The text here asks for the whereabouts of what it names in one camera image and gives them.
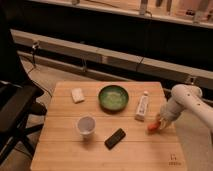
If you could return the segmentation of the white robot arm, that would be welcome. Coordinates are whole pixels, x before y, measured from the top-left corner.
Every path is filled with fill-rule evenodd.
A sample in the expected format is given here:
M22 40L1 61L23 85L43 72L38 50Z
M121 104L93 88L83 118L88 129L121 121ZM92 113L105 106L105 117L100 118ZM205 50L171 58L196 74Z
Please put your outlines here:
M184 110L191 111L213 132L213 107L201 99L202 90L193 85L178 84L171 89L170 99L161 106L158 114L159 130L177 120Z

